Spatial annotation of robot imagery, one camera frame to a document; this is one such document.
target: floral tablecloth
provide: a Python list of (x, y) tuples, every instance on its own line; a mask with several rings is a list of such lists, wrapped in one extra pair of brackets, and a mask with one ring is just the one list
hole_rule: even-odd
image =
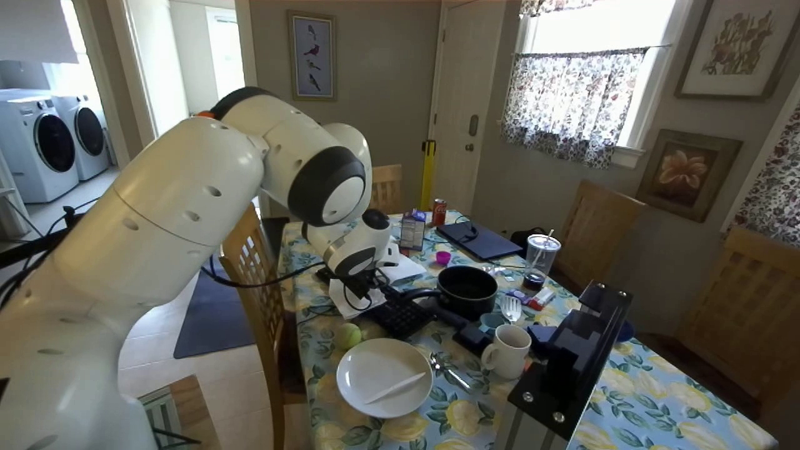
[[(432, 259), (432, 247), (449, 246), (437, 233), (426, 233), (426, 246), (416, 256)], [(282, 273), (314, 266), (320, 252), (290, 222), (282, 233)], [(499, 298), (521, 284), (531, 266), (521, 258), (475, 263), (454, 249), (450, 266), (479, 266), (495, 276)], [(437, 269), (405, 283), (404, 288), (435, 288)], [(525, 309), (525, 321), (557, 326), (577, 298), (552, 279), (556, 301), (541, 309)], [(371, 321), (345, 323), (332, 308), (324, 283), (311, 273), (285, 283), (285, 301), (297, 312), (301, 361), (311, 403), (311, 432), (316, 448), (499, 448), (499, 422), (507, 408), (514, 383), (481, 373), (474, 352), (454, 343), (454, 327), (430, 323), (407, 338), (422, 356), (444, 356), (460, 376), (474, 381), (466, 392), (437, 376), (427, 403), (397, 421), (375, 421), (354, 411), (337, 386), (340, 358), (354, 347), (354, 338), (385, 334)], [(639, 339), (621, 343), (602, 371), (587, 408), (567, 448), (772, 448), (775, 439), (745, 416), (717, 399), (702, 386), (682, 376)]]

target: wooden chair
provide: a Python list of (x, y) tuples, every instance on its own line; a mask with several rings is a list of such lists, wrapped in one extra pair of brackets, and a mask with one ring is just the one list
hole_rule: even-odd
[(404, 164), (375, 164), (371, 208), (384, 209), (389, 214), (404, 212), (401, 182), (404, 182)]
[[(237, 284), (257, 284), (276, 279), (276, 258), (266, 242), (264, 226), (251, 206), (241, 222), (222, 242), (222, 268)], [(296, 323), (282, 309), (280, 284), (237, 288), (242, 301), (252, 339), (260, 352), (260, 362), (267, 381), (270, 411), (274, 411), (274, 448), (282, 450), (285, 443), (285, 413), (282, 404), (305, 403)]]
[(800, 383), (800, 247), (734, 227), (681, 343), (760, 403)]
[(572, 291), (602, 283), (644, 212), (646, 202), (584, 179), (552, 276)]

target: black bowl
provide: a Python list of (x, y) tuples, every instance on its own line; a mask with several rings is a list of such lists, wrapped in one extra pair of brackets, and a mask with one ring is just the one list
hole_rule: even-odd
[(495, 308), (499, 279), (486, 269), (469, 266), (446, 268), (437, 283), (441, 304), (469, 321), (479, 321)]

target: dish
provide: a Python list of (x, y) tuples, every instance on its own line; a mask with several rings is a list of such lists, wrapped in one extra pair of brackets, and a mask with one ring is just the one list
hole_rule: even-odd
[(371, 418), (401, 418), (427, 399), (432, 371), (417, 347), (404, 339), (375, 338), (342, 356), (335, 386), (356, 411)]

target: picture frame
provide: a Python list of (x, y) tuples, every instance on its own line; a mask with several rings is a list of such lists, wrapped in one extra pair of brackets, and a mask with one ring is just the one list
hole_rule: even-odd
[(289, 12), (292, 98), (335, 101), (335, 21), (316, 12)]
[(787, 0), (707, 0), (679, 98), (769, 98), (797, 12), (800, 3)]
[(742, 139), (661, 131), (636, 198), (702, 222), (741, 147)]

